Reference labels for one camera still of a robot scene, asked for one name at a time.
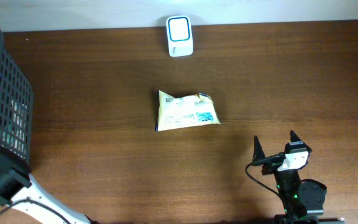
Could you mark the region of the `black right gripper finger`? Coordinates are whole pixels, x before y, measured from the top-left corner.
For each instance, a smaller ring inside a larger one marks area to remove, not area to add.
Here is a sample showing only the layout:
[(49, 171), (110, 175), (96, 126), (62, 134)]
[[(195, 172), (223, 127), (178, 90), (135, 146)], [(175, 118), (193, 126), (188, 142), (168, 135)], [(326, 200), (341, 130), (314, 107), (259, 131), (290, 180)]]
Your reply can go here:
[(258, 164), (260, 160), (265, 159), (265, 154), (257, 136), (254, 136), (254, 153), (252, 156), (252, 163)]
[(294, 130), (290, 131), (290, 143), (291, 144), (303, 144), (303, 141), (298, 137)]

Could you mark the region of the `cream yellow snack bag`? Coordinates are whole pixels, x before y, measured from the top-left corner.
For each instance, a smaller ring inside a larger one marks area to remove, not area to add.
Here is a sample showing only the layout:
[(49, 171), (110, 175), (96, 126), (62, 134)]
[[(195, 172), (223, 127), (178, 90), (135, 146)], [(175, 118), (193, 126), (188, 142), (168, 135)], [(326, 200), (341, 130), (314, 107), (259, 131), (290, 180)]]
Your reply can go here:
[(158, 118), (156, 131), (221, 124), (214, 101), (204, 93), (175, 98), (158, 91)]

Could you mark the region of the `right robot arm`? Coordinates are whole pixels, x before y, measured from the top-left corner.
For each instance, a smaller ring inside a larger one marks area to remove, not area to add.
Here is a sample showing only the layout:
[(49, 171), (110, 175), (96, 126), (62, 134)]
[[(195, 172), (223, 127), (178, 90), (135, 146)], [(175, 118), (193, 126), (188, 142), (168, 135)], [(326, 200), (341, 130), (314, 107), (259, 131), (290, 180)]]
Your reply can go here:
[(279, 197), (284, 214), (275, 215), (274, 223), (318, 223), (324, 213), (323, 204), (327, 187), (313, 179), (300, 179), (298, 171), (308, 165), (312, 149), (294, 131), (284, 151), (266, 156), (257, 136), (254, 137), (254, 153), (250, 166), (261, 166), (262, 175), (274, 175), (276, 190), (252, 178), (254, 182)]

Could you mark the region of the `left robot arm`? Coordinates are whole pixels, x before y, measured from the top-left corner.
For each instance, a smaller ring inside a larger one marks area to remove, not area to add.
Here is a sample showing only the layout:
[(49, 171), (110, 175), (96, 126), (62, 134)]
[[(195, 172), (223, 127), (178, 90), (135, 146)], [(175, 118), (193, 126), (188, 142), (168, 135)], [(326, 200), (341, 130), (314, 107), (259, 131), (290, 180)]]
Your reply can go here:
[(0, 216), (10, 209), (21, 211), (40, 223), (95, 223), (44, 190), (29, 166), (0, 145)]

